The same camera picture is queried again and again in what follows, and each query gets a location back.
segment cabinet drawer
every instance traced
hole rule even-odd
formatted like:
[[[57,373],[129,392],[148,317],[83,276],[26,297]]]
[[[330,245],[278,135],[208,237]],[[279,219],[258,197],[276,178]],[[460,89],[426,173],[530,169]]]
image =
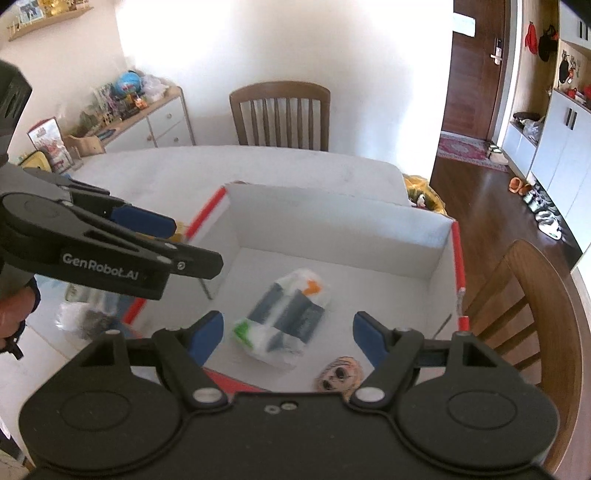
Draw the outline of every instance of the cabinet drawer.
[[[527,177],[527,174],[530,172],[534,155],[535,145],[522,135],[519,147],[517,148],[517,155],[513,158],[513,162],[524,177]]]
[[[154,138],[161,137],[181,120],[185,120],[183,103],[175,98],[166,105],[160,107],[148,117]]]
[[[520,141],[521,132],[515,125],[509,124],[509,127],[507,128],[507,134],[503,140],[503,150],[509,156],[509,158],[513,160],[513,162],[517,156],[517,149],[519,148]]]
[[[156,139],[156,145],[159,148],[164,147],[190,147],[193,145],[191,142],[191,134],[187,122],[180,122],[166,132],[164,135]]]
[[[128,128],[112,142],[105,145],[107,153],[117,153],[129,150],[142,150],[144,148],[154,148],[154,140],[150,132],[148,121],[143,120]]]

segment person's hand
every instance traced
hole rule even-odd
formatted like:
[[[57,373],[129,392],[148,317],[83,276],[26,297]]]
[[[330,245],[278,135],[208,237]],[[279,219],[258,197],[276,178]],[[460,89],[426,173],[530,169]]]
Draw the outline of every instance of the person's hand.
[[[34,306],[35,292],[31,287],[24,287],[12,297],[0,300],[0,350],[6,347],[4,339],[18,330]]]

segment white cardboard box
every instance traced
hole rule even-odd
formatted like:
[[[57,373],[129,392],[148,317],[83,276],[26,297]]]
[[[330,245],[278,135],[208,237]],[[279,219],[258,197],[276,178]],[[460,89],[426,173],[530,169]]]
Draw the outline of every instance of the white cardboard box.
[[[218,251],[224,267],[210,281],[172,276],[160,301],[138,301],[128,315],[145,336],[188,327],[209,310],[224,316],[225,336],[206,366],[272,391],[311,391],[339,356],[365,376],[371,364],[353,340],[356,312],[426,338],[458,330],[465,290],[459,228],[425,210],[312,189],[235,183],[197,215],[192,245]],[[228,335],[275,280],[298,269],[317,273],[331,301],[307,351],[292,370],[247,355]]]

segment door handle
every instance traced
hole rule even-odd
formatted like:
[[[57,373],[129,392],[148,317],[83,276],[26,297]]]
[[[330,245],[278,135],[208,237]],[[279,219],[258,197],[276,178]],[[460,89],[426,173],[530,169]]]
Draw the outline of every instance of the door handle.
[[[494,60],[495,65],[500,65],[503,60],[503,41],[500,38],[495,38],[495,53],[491,54],[491,58]]]

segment chair backrest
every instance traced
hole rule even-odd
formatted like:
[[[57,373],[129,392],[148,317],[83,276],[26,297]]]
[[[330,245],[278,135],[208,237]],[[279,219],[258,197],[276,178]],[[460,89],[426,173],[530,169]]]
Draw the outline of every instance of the chair backrest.
[[[283,136],[281,135],[281,117],[283,116],[283,105],[280,106],[280,99],[285,99],[285,145],[283,144]],[[295,147],[293,141],[292,129],[292,108],[294,107],[292,100],[297,101],[296,108],[296,128],[297,128],[297,148],[304,148],[304,125],[303,125],[303,110],[306,109],[308,113],[308,146],[310,150],[314,147],[314,101],[320,102],[320,149],[328,151],[329,149],[329,117],[330,117],[330,90],[315,83],[308,82],[264,82],[255,83],[240,88],[230,94],[230,107],[232,108],[232,116],[234,117],[234,124],[236,125],[236,133],[238,134],[238,141],[240,145],[248,145],[248,136],[246,134],[246,126],[244,117],[242,116],[242,104],[248,102],[250,104],[250,114],[252,123],[252,137],[255,145],[260,145],[259,141],[259,122],[256,111],[262,110],[262,128],[265,145],[271,146],[271,128],[269,127],[269,104],[272,103],[274,128],[275,128],[275,145],[278,147]]]
[[[502,292],[516,278],[523,297],[491,322],[485,304]],[[546,257],[530,243],[517,240],[505,253],[486,284],[466,309],[478,338],[487,342],[503,329],[526,305],[530,306],[533,323],[495,347],[505,355],[537,332],[540,351],[514,364],[517,370],[541,362],[538,386],[552,399],[560,415],[560,428],[544,462],[555,472],[569,446],[579,415],[583,357],[579,327],[562,279]]]

